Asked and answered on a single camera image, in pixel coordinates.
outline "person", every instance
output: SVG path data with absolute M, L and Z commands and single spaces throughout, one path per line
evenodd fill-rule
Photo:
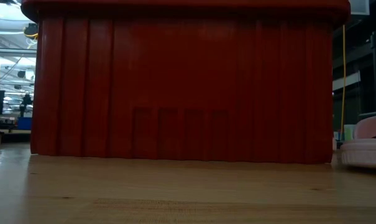
M 19 110 L 21 111 L 21 118 L 24 117 L 27 105 L 31 105 L 31 104 L 33 104 L 33 100 L 30 97 L 30 95 L 26 93 L 22 99 L 21 105 L 19 106 Z

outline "desk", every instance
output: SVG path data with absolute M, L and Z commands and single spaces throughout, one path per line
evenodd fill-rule
M 0 144 L 3 134 L 30 134 L 31 130 L 0 129 Z

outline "yellow cable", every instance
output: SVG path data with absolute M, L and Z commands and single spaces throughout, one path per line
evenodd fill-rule
M 37 37 L 39 34 L 33 34 L 33 35 L 27 35 L 25 34 L 26 37 Z
M 341 138 L 344 133 L 344 110 L 345 110 L 345 86 L 347 81 L 347 57 L 346 57 L 346 33 L 345 25 L 342 27 L 342 57 L 344 59 L 344 86 L 342 88 L 342 110 L 341 110 Z
M 35 44 L 29 44 L 29 46 L 27 48 L 30 49 L 33 45 L 35 45 Z

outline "wood grain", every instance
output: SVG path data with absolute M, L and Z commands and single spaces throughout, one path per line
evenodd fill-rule
M 0 148 L 0 223 L 376 223 L 376 172 Z

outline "pink object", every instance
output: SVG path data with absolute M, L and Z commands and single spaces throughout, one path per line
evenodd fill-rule
M 354 132 L 355 139 L 371 139 L 374 137 L 376 137 L 376 116 L 357 123 Z

